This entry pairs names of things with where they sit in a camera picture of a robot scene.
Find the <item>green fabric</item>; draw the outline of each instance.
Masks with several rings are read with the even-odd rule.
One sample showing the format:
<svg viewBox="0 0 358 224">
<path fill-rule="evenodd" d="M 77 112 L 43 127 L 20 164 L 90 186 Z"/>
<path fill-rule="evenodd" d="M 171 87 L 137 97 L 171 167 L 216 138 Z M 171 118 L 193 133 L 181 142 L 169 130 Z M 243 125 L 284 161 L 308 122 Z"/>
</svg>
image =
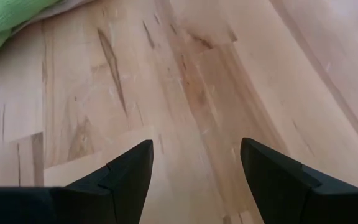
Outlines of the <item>green fabric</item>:
<svg viewBox="0 0 358 224">
<path fill-rule="evenodd" d="M 58 0 L 0 0 L 0 47 L 11 36 L 12 28 L 31 19 Z"/>
</svg>

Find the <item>green towel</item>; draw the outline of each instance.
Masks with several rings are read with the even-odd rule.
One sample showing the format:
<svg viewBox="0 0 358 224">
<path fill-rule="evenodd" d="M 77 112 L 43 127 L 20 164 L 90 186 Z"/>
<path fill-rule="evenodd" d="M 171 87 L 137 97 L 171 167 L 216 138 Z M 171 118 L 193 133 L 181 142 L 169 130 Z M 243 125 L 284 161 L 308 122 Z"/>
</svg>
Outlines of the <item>green towel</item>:
<svg viewBox="0 0 358 224">
<path fill-rule="evenodd" d="M 0 0 L 0 47 L 15 26 L 31 19 L 59 0 Z"/>
</svg>

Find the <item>light maple floor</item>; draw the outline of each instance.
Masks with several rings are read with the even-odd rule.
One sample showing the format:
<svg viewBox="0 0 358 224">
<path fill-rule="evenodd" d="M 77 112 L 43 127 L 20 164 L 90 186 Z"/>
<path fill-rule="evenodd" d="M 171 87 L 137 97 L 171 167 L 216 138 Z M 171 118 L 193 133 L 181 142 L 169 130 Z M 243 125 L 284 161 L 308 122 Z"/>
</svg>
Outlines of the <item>light maple floor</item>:
<svg viewBox="0 0 358 224">
<path fill-rule="evenodd" d="M 153 139 L 141 223 L 262 223 L 242 137 L 358 186 L 358 1 L 97 0 L 0 51 L 0 185 Z"/>
</svg>

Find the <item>hardwood floor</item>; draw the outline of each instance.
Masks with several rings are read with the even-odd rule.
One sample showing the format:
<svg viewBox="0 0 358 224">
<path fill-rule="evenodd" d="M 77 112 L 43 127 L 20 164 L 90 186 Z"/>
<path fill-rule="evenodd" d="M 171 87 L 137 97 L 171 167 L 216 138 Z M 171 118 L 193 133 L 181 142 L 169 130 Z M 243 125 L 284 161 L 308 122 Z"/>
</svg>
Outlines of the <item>hardwood floor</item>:
<svg viewBox="0 0 358 224">
<path fill-rule="evenodd" d="M 141 223 L 263 223 L 242 137 L 358 186 L 358 1 L 96 0 L 0 50 L 0 185 L 153 139 Z"/>
</svg>

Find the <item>wooden floor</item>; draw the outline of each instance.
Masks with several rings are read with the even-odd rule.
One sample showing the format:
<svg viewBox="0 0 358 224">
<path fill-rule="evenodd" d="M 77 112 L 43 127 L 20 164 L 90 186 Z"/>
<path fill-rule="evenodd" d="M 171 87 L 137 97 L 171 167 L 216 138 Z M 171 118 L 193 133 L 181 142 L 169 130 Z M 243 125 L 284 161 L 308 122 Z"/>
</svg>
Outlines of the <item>wooden floor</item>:
<svg viewBox="0 0 358 224">
<path fill-rule="evenodd" d="M 242 137 L 358 186 L 358 1 L 97 0 L 0 51 L 0 185 L 153 139 L 141 223 L 262 223 Z"/>
</svg>

